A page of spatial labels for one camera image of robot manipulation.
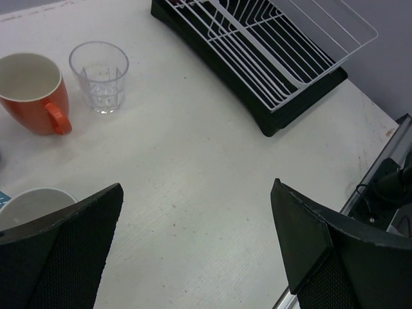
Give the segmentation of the clear plastic glass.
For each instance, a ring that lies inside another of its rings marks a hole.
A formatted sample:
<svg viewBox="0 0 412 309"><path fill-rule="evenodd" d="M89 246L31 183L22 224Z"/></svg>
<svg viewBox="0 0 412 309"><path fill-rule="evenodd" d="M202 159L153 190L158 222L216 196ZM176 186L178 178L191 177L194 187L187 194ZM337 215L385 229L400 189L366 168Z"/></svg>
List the clear plastic glass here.
<svg viewBox="0 0 412 309"><path fill-rule="evenodd" d="M122 49L104 41L84 42L71 51L69 65L88 107L100 114L120 108L129 71Z"/></svg>

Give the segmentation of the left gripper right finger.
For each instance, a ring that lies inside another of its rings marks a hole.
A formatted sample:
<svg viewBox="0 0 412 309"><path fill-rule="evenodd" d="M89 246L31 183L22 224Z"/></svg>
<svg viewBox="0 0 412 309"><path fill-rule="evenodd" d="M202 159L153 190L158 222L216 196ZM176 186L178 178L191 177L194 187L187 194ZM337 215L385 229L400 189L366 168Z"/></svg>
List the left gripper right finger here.
<svg viewBox="0 0 412 309"><path fill-rule="evenodd" d="M411 308L411 240L370 227L275 179L272 214L301 308Z"/></svg>

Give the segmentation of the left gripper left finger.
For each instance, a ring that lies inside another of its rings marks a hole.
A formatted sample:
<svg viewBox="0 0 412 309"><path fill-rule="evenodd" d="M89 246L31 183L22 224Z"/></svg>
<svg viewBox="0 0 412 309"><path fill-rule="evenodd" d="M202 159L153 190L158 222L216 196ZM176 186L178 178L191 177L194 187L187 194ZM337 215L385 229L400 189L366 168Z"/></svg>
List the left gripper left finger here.
<svg viewBox="0 0 412 309"><path fill-rule="evenodd" d="M114 183L1 231L1 308L93 308L123 200Z"/></svg>

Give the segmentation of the dark blue mug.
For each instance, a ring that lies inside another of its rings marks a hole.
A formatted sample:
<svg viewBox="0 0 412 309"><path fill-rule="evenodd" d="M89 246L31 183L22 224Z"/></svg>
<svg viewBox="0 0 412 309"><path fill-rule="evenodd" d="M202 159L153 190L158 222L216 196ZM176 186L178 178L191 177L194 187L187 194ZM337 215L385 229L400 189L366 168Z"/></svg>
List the dark blue mug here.
<svg viewBox="0 0 412 309"><path fill-rule="evenodd" d="M23 192L1 207L1 231L31 222L77 202L72 194L52 187Z"/></svg>

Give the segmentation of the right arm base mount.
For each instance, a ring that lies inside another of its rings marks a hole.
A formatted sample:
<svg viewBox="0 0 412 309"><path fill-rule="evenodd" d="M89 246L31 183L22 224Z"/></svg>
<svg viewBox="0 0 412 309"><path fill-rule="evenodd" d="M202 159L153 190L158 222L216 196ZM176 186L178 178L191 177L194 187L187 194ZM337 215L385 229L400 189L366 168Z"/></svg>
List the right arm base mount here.
<svg viewBox="0 0 412 309"><path fill-rule="evenodd" d="M368 183L356 187L359 198L349 217L393 234L411 238L411 153L404 165L382 161Z"/></svg>

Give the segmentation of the orange mug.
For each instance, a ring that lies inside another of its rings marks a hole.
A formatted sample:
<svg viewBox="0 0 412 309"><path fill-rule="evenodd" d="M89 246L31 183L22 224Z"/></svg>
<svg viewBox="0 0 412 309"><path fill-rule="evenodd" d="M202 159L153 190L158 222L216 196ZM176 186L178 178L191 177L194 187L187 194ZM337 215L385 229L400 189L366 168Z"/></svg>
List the orange mug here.
<svg viewBox="0 0 412 309"><path fill-rule="evenodd" d="M68 135L69 100L56 63L36 53L1 58L1 104L20 125L37 135Z"/></svg>

